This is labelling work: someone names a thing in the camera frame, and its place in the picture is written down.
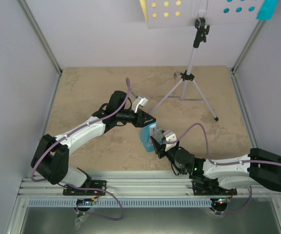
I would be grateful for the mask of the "blue metronome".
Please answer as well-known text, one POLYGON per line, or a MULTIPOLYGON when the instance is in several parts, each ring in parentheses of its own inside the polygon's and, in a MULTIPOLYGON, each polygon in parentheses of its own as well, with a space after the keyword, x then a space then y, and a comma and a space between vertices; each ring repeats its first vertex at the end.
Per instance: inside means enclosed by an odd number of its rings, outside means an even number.
POLYGON ((156 123, 152 123, 152 124, 149 124, 148 126, 143 127, 140 132, 141 143, 142 143, 145 151, 148 153, 154 151, 154 147, 153 147, 153 144, 150 139, 150 137, 151 137, 150 136, 150 126, 153 124, 156 124, 156 123))

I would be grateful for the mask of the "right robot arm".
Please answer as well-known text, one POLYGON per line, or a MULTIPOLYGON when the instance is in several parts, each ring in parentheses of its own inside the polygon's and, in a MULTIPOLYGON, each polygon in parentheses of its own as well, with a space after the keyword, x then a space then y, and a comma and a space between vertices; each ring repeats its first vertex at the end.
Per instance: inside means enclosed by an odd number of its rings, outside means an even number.
POLYGON ((168 148, 153 137, 155 153, 166 157, 175 175, 188 175, 196 194, 219 195, 238 187, 261 185, 281 192, 281 156, 260 148, 229 159, 197 158, 178 143, 168 148))

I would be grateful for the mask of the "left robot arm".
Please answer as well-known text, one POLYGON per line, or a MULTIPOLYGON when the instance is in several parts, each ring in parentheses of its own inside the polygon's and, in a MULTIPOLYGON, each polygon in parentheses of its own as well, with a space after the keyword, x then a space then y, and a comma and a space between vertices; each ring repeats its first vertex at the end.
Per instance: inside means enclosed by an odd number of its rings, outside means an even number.
POLYGON ((83 124, 57 136, 44 135, 31 161, 33 172, 52 185, 64 183, 81 195, 89 193, 91 176, 79 168, 70 167, 69 157, 82 145, 114 127, 131 123, 142 128, 154 123, 155 118, 142 110, 147 102, 147 98, 141 96, 131 101, 127 93, 115 91, 109 101, 83 124))

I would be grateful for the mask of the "white tripod music stand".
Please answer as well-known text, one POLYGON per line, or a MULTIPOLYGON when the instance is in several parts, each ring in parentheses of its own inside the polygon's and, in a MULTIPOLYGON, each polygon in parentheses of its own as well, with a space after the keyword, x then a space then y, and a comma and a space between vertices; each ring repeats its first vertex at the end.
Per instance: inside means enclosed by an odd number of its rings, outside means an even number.
POLYGON ((179 100, 182 102, 195 102, 195 103, 205 103, 211 112, 215 121, 219 121, 218 116, 214 112, 213 108, 211 107, 210 103, 208 102, 207 98, 203 94, 202 90, 198 86, 197 82, 195 81, 195 76, 192 74, 193 65, 195 61, 195 57, 197 54, 197 50, 200 44, 206 43, 206 37, 209 34, 210 25, 206 24, 206 19, 204 17, 197 17, 194 22, 194 27, 196 28, 196 35, 193 42, 193 49, 190 56, 190 60, 188 63, 188 67, 184 72, 176 72, 174 73, 174 77, 180 76, 179 82, 159 101, 159 103, 150 111, 153 114, 167 99, 172 100, 179 100), (185 93, 187 89, 188 82, 191 81, 194 86, 196 87, 197 91, 201 95, 202 99, 185 99, 185 93), (183 83, 182 92, 179 97, 171 97, 170 95, 183 83))

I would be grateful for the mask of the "white sheet yellow dots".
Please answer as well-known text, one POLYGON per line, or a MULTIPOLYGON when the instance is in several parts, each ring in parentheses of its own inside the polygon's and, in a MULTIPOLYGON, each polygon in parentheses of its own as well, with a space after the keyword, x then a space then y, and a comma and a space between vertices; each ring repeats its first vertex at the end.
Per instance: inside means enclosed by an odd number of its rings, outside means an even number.
POLYGON ((194 25, 199 0, 141 0, 146 26, 149 29, 188 27, 194 25))

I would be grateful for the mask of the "white sheet blue dots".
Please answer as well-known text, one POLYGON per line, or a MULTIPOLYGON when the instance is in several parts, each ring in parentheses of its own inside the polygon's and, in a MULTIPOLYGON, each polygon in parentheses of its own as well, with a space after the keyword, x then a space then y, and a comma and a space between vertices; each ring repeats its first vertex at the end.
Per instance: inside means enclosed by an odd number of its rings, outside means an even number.
POLYGON ((205 22, 214 25, 268 21, 277 5, 278 0, 209 0, 205 22))

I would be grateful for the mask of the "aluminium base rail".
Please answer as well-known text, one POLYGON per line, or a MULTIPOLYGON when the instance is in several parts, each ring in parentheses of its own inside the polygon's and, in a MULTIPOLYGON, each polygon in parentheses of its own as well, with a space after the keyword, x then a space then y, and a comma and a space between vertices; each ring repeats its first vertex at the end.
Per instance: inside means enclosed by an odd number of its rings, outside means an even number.
MULTIPOLYGON (((88 171, 95 180, 106 180, 106 190, 117 198, 194 197, 192 182, 172 171, 88 171)), ((64 197, 63 188, 49 182, 21 181, 18 197, 64 197)))

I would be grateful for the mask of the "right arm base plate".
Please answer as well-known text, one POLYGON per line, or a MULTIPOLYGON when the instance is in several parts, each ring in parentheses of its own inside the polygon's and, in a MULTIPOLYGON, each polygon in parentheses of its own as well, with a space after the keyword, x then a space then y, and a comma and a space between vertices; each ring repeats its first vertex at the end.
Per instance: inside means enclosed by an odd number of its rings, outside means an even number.
POLYGON ((194 195, 237 195, 237 189, 224 189, 217 180, 208 180, 203 183, 192 182, 194 195))

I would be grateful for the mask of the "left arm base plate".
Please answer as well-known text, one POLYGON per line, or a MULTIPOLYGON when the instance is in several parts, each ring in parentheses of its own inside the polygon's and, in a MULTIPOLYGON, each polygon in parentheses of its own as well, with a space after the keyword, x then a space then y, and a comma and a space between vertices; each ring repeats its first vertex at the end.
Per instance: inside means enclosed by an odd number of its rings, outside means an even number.
MULTIPOLYGON (((106 180, 89 180, 84 182, 84 184, 80 188, 90 188, 90 189, 106 189, 106 180)), ((93 191, 93 190, 79 190, 75 189, 69 185, 65 185, 65 189, 63 189, 64 196, 104 196, 105 192, 101 191, 93 191)))

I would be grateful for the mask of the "right aluminium frame post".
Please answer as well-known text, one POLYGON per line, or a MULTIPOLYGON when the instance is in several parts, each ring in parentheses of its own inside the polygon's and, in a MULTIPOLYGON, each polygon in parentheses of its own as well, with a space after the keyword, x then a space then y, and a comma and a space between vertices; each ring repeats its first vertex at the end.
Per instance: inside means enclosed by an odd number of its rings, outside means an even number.
POLYGON ((261 30, 265 26, 266 21, 259 20, 258 23, 256 24, 254 30, 252 31, 249 39, 247 40, 243 50, 241 51, 239 57, 237 58, 234 66, 231 68, 231 73, 235 74, 240 67, 242 61, 246 57, 247 53, 251 49, 252 45, 254 44, 255 40, 257 39, 258 35, 260 34, 261 30))

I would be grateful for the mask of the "aluminium frame post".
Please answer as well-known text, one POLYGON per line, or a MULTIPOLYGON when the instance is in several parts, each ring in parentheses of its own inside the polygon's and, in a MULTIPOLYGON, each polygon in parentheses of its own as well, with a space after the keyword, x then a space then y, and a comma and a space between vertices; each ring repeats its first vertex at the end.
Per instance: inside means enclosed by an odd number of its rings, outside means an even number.
POLYGON ((260 34, 261 30, 265 26, 266 21, 259 20, 258 23, 256 24, 254 30, 252 31, 249 39, 247 40, 243 50, 241 51, 239 57, 237 58, 234 66, 231 68, 231 73, 235 74, 240 67, 242 61, 246 57, 247 53, 251 49, 252 45, 254 44, 255 40, 257 39, 258 35, 260 34))
POLYGON ((53 67, 55 68, 57 74, 59 75, 59 77, 62 75, 62 69, 57 61, 57 59, 55 58, 54 53, 52 52, 41 28, 39 27, 39 24, 37 23, 32 10, 30 9, 27 1, 25 0, 18 0, 17 1, 20 5, 20 7, 22 8, 24 14, 26 15, 33 31, 35 32, 38 40, 41 43, 41 46, 43 47, 45 53, 47 54, 50 62, 52 63, 53 67))

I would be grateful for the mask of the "left aluminium frame post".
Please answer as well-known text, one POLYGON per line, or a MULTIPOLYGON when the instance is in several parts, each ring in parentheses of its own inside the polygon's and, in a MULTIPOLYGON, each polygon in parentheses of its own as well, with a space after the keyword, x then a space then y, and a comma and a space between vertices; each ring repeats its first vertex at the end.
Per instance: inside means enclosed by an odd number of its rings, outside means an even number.
POLYGON ((59 77, 62 75, 62 69, 57 61, 57 59, 55 58, 54 53, 52 52, 41 28, 39 27, 39 24, 37 23, 32 10, 30 9, 27 1, 25 0, 18 0, 17 1, 20 5, 20 7, 22 8, 24 14, 26 15, 33 31, 35 32, 38 40, 41 43, 41 46, 43 47, 45 53, 47 54, 50 62, 52 63, 53 67, 55 68, 57 74, 59 75, 59 77))

